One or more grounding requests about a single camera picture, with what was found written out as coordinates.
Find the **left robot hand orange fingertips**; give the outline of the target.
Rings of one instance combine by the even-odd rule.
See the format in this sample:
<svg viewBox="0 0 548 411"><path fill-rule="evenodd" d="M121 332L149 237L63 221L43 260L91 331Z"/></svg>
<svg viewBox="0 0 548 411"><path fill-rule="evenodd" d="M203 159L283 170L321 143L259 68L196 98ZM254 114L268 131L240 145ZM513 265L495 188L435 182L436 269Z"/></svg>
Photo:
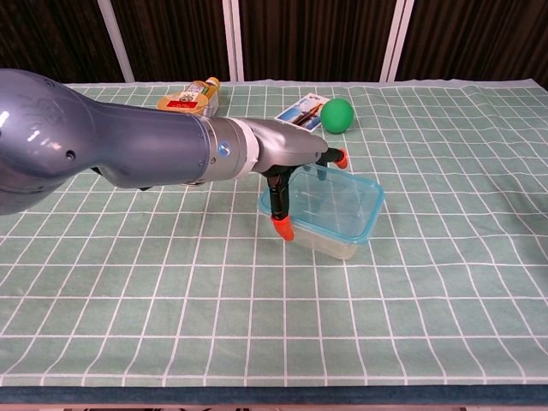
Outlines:
<svg viewBox="0 0 548 411"><path fill-rule="evenodd" d="M258 161L253 170L266 178L271 202L271 221L285 241L295 234L289 216L289 179L299 167L334 163L344 169L348 154L329 147L326 141L303 129L271 119L249 119L247 124L259 143Z"/></svg>

